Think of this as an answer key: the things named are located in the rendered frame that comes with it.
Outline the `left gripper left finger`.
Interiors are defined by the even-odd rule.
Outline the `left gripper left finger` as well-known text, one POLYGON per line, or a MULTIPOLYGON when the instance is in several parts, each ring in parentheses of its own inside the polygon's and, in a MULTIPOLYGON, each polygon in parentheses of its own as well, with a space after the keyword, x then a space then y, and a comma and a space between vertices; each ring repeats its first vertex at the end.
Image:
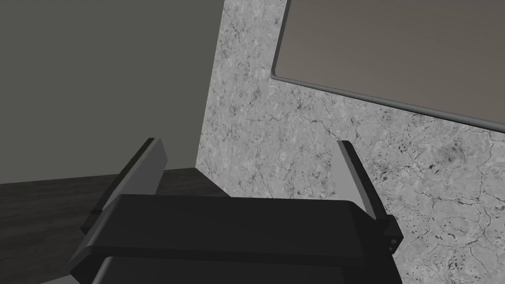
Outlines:
POLYGON ((162 140, 148 138, 100 196, 80 230, 87 234, 101 213, 122 194, 155 194, 167 161, 162 140))

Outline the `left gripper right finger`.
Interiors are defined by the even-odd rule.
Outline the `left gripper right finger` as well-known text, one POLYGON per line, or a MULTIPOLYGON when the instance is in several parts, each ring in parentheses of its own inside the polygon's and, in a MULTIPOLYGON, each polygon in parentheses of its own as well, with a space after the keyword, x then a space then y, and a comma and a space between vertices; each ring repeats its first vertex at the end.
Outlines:
POLYGON ((403 240, 397 219, 387 214, 378 192, 350 141, 337 141, 332 150, 331 170, 339 200, 356 204, 375 221, 385 244, 395 253, 403 240))

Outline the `brown panel with grey rim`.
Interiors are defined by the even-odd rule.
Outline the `brown panel with grey rim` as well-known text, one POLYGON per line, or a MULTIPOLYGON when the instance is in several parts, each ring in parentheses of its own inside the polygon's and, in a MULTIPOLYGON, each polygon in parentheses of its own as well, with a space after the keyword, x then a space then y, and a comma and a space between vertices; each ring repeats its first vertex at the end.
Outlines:
POLYGON ((505 133, 505 0, 288 0, 271 77, 505 133))

